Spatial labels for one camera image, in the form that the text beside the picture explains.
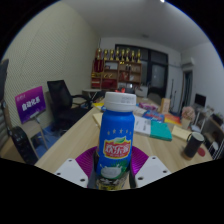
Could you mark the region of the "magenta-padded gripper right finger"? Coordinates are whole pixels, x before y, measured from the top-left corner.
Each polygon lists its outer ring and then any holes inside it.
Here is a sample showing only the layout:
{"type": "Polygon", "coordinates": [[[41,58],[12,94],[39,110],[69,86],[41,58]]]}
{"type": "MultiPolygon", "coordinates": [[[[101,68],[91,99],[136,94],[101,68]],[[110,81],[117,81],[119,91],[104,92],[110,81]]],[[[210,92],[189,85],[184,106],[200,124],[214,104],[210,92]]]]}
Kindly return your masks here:
{"type": "Polygon", "coordinates": [[[129,174],[131,188],[143,187],[170,174],[157,156],[148,156],[139,148],[132,149],[129,174]]]}

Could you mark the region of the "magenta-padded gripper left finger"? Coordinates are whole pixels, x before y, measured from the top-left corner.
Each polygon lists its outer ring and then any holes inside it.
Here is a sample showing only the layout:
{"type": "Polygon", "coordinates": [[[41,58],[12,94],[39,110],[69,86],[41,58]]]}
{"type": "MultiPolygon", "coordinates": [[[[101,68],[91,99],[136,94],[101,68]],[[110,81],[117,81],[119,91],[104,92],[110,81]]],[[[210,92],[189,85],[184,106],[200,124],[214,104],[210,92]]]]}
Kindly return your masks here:
{"type": "Polygon", "coordinates": [[[94,153],[90,148],[76,159],[68,158],[56,171],[55,175],[84,188],[95,187],[94,153]]]}

